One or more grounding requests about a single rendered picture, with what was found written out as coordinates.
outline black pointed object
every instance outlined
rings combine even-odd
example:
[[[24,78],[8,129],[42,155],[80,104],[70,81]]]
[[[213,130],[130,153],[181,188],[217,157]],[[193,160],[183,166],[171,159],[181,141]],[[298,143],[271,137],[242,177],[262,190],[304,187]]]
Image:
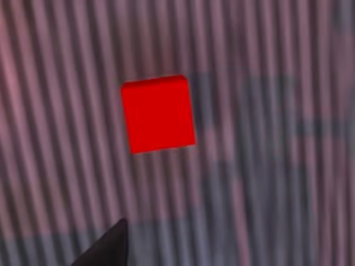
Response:
[[[85,251],[72,266],[127,266],[128,223],[121,219]]]

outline cube top face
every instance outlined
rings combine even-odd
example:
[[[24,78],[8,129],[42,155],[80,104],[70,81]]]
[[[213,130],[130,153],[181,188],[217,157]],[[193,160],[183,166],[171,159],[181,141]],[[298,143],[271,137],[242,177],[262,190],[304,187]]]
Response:
[[[189,83],[184,76],[127,82],[121,96],[133,154],[195,144]]]

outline red block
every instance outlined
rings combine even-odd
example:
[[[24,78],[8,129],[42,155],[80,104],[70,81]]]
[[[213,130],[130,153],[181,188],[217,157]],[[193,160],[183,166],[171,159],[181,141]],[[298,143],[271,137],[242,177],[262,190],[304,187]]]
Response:
[[[189,83],[182,75],[123,84],[132,153],[195,144]]]

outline ridged background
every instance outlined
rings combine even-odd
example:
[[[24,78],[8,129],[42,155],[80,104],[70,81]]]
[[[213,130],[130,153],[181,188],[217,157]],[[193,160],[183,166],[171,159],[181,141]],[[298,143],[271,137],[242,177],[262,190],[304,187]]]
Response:
[[[352,0],[0,0],[0,265],[355,265]],[[197,145],[132,156],[119,88],[184,74]]]

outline striped surface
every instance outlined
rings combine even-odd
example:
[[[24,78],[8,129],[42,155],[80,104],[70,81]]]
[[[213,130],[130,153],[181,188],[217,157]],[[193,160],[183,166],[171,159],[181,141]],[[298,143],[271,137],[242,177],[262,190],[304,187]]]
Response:
[[[355,265],[352,0],[0,0],[0,265]],[[197,145],[132,156],[118,89],[184,74]]]

